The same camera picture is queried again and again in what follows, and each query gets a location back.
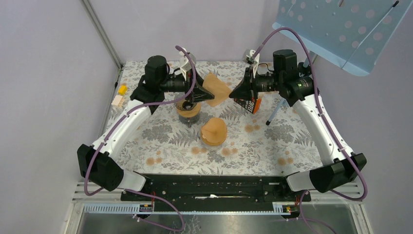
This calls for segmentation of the orange coffee filter box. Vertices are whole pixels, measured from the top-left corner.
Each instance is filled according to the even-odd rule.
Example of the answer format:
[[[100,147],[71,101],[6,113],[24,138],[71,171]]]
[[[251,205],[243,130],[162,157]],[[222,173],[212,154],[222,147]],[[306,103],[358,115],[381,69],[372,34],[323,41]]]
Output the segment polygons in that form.
[[[240,105],[242,108],[244,108],[248,112],[252,114],[256,114],[260,108],[262,98],[263,98],[263,95],[259,95],[258,98],[253,101],[235,98],[234,102]]]

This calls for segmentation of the grey glass pitcher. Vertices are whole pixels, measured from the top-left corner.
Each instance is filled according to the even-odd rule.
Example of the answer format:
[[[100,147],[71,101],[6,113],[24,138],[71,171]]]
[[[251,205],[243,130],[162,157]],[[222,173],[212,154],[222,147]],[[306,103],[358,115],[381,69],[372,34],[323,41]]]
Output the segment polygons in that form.
[[[179,120],[182,124],[184,124],[187,127],[191,127],[192,125],[196,124],[200,119],[200,114],[196,114],[192,117],[184,117],[179,115]]]

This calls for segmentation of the brown paper coffee filter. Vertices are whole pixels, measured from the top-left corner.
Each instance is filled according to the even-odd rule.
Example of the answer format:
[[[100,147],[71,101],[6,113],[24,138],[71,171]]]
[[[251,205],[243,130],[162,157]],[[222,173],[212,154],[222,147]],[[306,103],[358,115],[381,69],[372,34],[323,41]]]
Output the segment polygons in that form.
[[[218,139],[227,137],[226,123],[218,117],[211,118],[202,128],[201,136],[209,141],[215,141]]]

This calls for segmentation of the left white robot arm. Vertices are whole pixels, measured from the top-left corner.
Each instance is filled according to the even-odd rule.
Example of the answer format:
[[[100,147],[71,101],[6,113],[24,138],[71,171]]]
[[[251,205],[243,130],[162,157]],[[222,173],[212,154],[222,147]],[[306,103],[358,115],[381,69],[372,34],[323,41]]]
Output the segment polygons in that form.
[[[86,181],[107,191],[132,190],[139,200],[149,198],[151,188],[145,183],[145,177],[122,169],[115,158],[135,130],[154,114],[160,104],[166,104],[165,93],[183,93],[179,99],[184,102],[185,109],[214,99],[214,95],[202,87],[203,80],[195,65],[194,55],[182,56],[177,68],[179,74],[176,74],[165,57],[157,55],[148,59],[138,86],[113,125],[92,145],[82,144],[78,148],[80,174]]]

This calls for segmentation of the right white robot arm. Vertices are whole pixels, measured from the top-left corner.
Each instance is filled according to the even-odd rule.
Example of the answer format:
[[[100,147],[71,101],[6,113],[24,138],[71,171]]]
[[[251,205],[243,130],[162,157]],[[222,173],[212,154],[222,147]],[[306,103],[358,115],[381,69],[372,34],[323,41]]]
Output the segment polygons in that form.
[[[330,124],[321,97],[315,93],[309,71],[297,63],[297,55],[290,49],[273,53],[274,70],[264,75],[257,73],[254,63],[245,69],[242,81],[229,94],[232,99],[256,100],[260,92],[277,91],[295,110],[318,149],[322,166],[286,176],[279,188],[281,198],[293,200],[299,191],[331,191],[352,182],[366,165],[364,154],[355,154]]]

